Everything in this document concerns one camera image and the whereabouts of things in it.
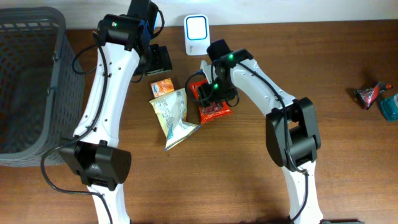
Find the small orange box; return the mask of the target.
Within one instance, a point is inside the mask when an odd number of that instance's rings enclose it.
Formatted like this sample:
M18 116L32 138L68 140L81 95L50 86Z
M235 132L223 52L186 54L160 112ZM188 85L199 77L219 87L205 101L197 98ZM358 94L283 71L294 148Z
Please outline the small orange box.
M150 87L155 98L175 90L171 78L151 83Z

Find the red snack bag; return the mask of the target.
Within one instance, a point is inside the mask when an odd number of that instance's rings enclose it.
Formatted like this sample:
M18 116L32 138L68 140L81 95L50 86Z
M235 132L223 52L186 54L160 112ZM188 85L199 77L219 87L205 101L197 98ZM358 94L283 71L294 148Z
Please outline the red snack bag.
M198 89L203 87L207 82L206 79L190 84L190 89L196 99L198 99ZM200 112L200 124L208 123L216 118L232 114L233 111L229 108L225 101L216 101L205 106L198 105Z

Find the cream chips bag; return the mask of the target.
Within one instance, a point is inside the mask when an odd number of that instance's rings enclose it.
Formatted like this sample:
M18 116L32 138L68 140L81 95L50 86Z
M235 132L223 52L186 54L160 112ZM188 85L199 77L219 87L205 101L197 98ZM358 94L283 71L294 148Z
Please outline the cream chips bag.
M149 103L166 137L164 151L173 148L201 127L200 124L186 121L187 94L184 88L154 98Z

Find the black orange snack packet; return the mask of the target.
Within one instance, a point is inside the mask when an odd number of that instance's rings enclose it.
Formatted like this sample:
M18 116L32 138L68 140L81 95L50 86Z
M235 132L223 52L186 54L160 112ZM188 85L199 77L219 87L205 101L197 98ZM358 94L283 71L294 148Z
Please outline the black orange snack packet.
M382 92L390 89L393 89L390 83L377 82L370 88L355 90L354 94L363 109L368 110Z

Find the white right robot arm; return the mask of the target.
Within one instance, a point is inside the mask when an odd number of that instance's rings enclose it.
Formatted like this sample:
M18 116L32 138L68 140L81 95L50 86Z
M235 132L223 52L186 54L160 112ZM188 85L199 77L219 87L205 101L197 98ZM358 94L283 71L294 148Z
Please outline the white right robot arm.
M198 90L199 104L228 102L243 91L266 121L266 149L282 169L290 200L291 223L321 223L315 184L321 146L317 114L308 98L296 99L277 86L246 50L232 51L225 40L207 48L211 63L201 62L207 83Z

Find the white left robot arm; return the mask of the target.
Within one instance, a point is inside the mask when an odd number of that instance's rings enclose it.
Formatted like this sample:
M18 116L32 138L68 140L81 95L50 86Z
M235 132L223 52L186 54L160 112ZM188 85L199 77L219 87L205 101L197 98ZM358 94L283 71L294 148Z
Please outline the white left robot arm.
M132 156L118 149L119 125L132 77L172 70L165 46L152 44L163 14L150 0L132 1L126 14L107 14L93 37L98 48L96 74L73 139L58 153L93 197L99 223L130 223L123 183Z

